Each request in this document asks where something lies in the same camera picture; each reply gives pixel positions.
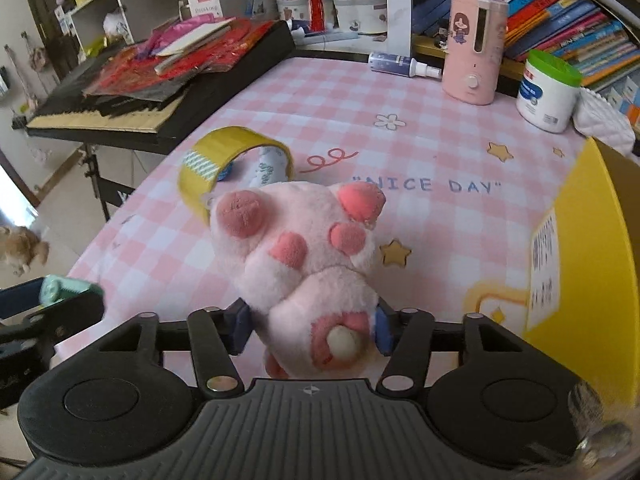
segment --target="pink paw pad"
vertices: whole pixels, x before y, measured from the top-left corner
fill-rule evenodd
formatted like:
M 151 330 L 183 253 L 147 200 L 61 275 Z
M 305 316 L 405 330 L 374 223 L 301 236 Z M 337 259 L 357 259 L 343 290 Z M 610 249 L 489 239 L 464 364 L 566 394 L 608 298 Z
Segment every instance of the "pink paw pad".
M 283 233 L 269 251 L 269 256 L 291 269 L 300 269 L 306 258 L 306 242 L 298 233 Z
M 264 369 L 271 379 L 289 379 L 289 374 L 280 366 L 280 363 L 271 352 L 266 353 Z
M 216 206 L 220 227 L 236 238 L 255 235 L 267 218 L 264 200 L 253 191 L 233 191 L 224 195 Z
M 356 224 L 334 224 L 329 230 L 329 242 L 347 256 L 358 254 L 363 248 L 367 234 Z
M 370 182 L 354 182 L 342 186 L 337 193 L 342 208 L 356 222 L 375 222 L 385 205 L 385 194 Z

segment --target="white box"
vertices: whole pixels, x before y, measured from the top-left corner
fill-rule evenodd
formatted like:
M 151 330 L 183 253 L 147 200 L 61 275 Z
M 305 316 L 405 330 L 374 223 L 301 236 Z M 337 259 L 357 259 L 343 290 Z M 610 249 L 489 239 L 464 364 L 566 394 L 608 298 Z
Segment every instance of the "white box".
M 622 91 L 622 95 L 635 106 L 640 106 L 640 87 L 638 83 L 631 79 L 630 76 L 626 77 L 625 88 Z
M 622 97 L 622 95 L 620 95 L 620 92 L 618 92 L 615 88 L 612 88 L 609 91 L 609 96 L 607 97 L 607 103 L 613 106 L 614 110 L 620 111 L 623 101 L 624 101 L 624 98 Z
M 334 0 L 341 30 L 358 34 L 386 32 L 386 0 Z
M 220 7 L 220 0 L 187 0 L 189 3 L 189 10 L 192 16 L 199 14 L 207 14 L 212 12 L 217 18 L 222 17 L 222 8 Z
M 287 20 L 311 20 L 309 0 L 276 0 L 276 3 L 278 5 L 278 15 L 285 22 Z M 324 11 L 324 22 L 327 28 L 334 28 L 334 0 L 322 0 L 322 10 Z

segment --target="green lid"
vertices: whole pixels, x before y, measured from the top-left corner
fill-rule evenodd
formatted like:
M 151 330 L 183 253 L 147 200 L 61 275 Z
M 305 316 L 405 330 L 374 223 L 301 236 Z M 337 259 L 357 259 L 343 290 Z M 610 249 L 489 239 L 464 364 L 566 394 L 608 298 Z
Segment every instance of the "green lid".
M 529 51 L 527 58 L 531 66 L 537 68 L 543 74 L 569 86 L 580 86 L 582 74 L 576 68 L 568 64 L 564 59 L 553 56 L 542 50 Z

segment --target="green plastic clip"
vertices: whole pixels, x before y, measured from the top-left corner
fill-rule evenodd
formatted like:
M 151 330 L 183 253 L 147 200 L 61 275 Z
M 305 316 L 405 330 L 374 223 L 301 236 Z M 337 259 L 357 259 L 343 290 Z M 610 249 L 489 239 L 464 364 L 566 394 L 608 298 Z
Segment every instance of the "green plastic clip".
M 68 300 L 88 290 L 104 296 L 104 291 L 97 283 L 50 274 L 45 277 L 40 287 L 40 304 L 42 306 L 51 306 L 54 303 Z

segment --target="white container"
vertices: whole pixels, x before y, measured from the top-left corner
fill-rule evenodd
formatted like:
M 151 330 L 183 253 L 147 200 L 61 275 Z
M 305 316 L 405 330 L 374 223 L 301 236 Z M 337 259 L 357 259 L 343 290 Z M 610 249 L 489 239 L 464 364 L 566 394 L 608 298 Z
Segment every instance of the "white container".
M 281 20 L 311 20 L 309 0 L 276 0 L 278 15 Z M 322 0 L 324 10 L 324 22 L 328 28 L 333 28 L 335 23 L 335 11 L 333 0 Z
M 582 75 L 562 59 L 532 50 L 516 108 L 527 121 L 553 134 L 564 132 L 580 93 Z
M 386 32 L 386 0 L 334 0 L 338 26 L 358 34 Z

